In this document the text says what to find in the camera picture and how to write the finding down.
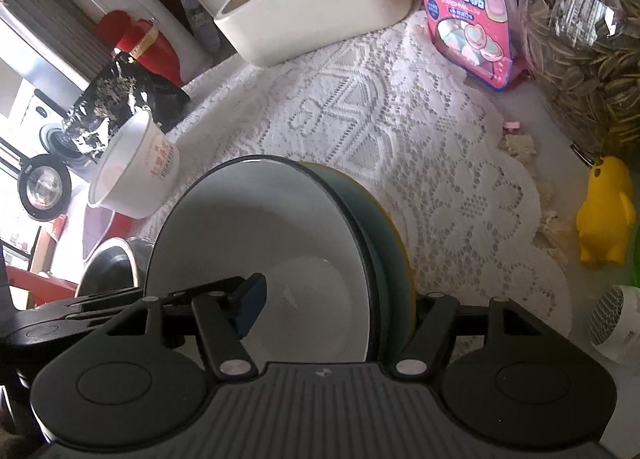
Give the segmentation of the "small white fan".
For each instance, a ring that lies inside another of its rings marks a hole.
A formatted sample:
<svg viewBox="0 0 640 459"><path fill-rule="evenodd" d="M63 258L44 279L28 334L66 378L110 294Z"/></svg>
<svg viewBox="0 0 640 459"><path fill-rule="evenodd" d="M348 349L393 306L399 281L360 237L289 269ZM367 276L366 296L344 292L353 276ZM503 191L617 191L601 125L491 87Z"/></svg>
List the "small white fan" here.
<svg viewBox="0 0 640 459"><path fill-rule="evenodd" d="M639 289L614 286L597 301L588 323L590 342L617 364L639 362Z"/></svg>

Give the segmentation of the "yellow duck toy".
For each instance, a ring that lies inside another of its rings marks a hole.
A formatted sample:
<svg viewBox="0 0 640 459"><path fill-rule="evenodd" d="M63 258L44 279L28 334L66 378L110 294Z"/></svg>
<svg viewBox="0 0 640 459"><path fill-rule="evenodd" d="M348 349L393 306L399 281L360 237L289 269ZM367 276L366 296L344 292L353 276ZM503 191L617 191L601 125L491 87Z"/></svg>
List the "yellow duck toy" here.
<svg viewBox="0 0 640 459"><path fill-rule="evenodd" d="M634 185L626 164L606 156L591 167L586 199L576 215L579 262L622 266L637 220Z"/></svg>

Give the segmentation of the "stainless steel bowl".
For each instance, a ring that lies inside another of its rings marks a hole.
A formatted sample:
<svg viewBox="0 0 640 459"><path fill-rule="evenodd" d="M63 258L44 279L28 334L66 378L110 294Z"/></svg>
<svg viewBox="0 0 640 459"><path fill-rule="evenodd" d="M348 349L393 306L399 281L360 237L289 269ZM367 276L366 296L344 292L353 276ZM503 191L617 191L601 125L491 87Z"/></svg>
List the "stainless steel bowl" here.
<svg viewBox="0 0 640 459"><path fill-rule="evenodd" d="M152 250L153 242L142 237L102 242L86 263L75 297L143 287Z"/></svg>

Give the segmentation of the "clear jar sunflower seeds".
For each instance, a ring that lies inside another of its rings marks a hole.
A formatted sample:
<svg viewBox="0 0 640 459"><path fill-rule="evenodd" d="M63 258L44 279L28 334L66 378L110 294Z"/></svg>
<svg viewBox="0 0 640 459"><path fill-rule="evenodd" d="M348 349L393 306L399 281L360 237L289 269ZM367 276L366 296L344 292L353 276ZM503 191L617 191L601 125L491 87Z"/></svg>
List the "clear jar sunflower seeds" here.
<svg viewBox="0 0 640 459"><path fill-rule="evenodd" d="M556 125L591 156L639 163L639 0L520 0L529 69Z"/></svg>

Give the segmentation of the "white bowl yellow rim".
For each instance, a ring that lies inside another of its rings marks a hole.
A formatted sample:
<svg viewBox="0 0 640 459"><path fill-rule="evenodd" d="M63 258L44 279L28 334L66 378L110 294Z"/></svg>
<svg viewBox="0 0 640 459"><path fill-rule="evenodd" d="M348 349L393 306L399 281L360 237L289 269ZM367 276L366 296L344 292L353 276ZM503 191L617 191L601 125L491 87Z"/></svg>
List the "white bowl yellow rim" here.
<svg viewBox="0 0 640 459"><path fill-rule="evenodd" d="M382 361L392 361L409 342L416 323L416 288L405 245L380 202L347 174L317 163L305 163L346 204L372 245L382 319Z"/></svg>

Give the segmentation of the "black patterned snack bag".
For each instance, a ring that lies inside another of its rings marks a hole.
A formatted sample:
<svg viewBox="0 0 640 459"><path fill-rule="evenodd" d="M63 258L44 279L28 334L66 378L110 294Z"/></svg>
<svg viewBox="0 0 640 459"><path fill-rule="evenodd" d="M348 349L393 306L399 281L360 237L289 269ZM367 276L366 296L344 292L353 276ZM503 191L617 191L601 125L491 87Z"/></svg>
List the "black patterned snack bag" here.
<svg viewBox="0 0 640 459"><path fill-rule="evenodd" d="M189 101L181 87L120 52L75 101L63 130L82 154L96 162L131 115L149 112L167 133L186 116Z"/></svg>

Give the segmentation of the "white lace tablecloth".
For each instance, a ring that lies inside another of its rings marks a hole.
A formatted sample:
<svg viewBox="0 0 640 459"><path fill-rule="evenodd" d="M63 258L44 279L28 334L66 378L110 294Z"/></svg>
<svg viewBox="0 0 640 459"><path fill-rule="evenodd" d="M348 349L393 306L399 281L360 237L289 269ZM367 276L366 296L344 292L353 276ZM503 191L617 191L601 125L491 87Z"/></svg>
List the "white lace tablecloth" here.
<svg viewBox="0 0 640 459"><path fill-rule="evenodd" d="M568 335L565 275L536 242L544 194L501 148L502 115L425 39L422 19L268 69L232 56L196 78L169 134L177 188L249 154L336 168L388 213L420 292L480 304L506 295Z"/></svg>

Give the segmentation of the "washing machine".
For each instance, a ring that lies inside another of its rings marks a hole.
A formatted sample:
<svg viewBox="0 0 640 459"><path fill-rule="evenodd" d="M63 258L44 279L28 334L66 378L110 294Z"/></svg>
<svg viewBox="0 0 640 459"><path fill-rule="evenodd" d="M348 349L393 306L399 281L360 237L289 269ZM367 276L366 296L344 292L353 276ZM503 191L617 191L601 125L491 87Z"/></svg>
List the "washing machine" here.
<svg viewBox="0 0 640 459"><path fill-rule="evenodd" d="M82 153L72 136L64 130L66 111L39 88L34 90L34 97L37 101L36 111L46 120L38 133L44 150L74 171L93 167L91 156Z"/></svg>

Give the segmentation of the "red chair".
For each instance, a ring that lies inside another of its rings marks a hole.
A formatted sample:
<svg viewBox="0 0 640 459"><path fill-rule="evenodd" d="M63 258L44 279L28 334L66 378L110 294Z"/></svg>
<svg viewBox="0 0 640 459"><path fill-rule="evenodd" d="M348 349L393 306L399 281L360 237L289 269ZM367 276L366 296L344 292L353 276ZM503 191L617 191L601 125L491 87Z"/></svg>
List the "red chair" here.
<svg viewBox="0 0 640 459"><path fill-rule="evenodd" d="M62 214L40 226L26 271L15 266L6 266L9 285L27 291L36 306L70 299L76 293L76 283L54 277L44 270L44 265L52 260L66 219L67 216Z"/></svg>

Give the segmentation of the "pink marshmallow bag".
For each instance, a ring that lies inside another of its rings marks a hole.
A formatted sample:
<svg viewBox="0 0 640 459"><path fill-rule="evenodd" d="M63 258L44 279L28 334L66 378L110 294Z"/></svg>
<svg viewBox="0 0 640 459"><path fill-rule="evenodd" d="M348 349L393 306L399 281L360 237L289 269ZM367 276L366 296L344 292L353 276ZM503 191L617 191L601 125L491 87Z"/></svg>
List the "pink marshmallow bag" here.
<svg viewBox="0 0 640 459"><path fill-rule="evenodd" d="M524 69L516 0L423 0L428 35L449 61L497 92Z"/></svg>

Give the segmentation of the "blue enamel bowl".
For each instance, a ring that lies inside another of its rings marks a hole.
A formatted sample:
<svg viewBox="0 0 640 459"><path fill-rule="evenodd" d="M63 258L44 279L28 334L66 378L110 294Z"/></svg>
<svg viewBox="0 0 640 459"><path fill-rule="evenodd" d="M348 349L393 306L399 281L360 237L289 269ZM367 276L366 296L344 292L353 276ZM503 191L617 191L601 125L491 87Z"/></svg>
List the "blue enamel bowl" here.
<svg viewBox="0 0 640 459"><path fill-rule="evenodd" d="M303 164L228 161L198 179L155 241L156 297L261 273L266 305L242 343L258 367L356 363L380 353L376 262L354 214Z"/></svg>

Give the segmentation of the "cream tissue box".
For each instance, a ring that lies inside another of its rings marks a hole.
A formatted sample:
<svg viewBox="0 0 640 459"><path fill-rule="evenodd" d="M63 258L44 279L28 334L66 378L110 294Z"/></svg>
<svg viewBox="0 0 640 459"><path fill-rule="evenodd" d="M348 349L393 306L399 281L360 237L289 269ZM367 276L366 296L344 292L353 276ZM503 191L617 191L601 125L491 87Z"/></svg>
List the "cream tissue box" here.
<svg viewBox="0 0 640 459"><path fill-rule="evenodd" d="M214 21L245 61L265 68L388 28L411 8L412 0L227 0Z"/></svg>

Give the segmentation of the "small white printed bowl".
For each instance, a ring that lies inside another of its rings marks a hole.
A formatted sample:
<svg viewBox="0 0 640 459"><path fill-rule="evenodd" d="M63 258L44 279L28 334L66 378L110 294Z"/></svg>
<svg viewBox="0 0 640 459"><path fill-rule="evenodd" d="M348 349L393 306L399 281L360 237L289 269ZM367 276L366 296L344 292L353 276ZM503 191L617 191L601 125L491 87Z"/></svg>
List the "small white printed bowl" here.
<svg viewBox="0 0 640 459"><path fill-rule="evenodd" d="M177 182L178 148L147 111L134 114L110 140L88 190L91 208L142 219L156 212Z"/></svg>

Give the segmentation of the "red container gold band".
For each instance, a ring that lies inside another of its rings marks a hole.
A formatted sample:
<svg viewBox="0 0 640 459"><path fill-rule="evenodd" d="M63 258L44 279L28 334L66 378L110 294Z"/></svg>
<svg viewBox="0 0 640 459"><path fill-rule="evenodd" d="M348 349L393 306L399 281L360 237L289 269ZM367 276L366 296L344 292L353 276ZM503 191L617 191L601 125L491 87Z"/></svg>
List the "red container gold band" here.
<svg viewBox="0 0 640 459"><path fill-rule="evenodd" d="M93 34L112 49L128 52L145 69L183 86L178 54L154 21L113 10L94 26Z"/></svg>

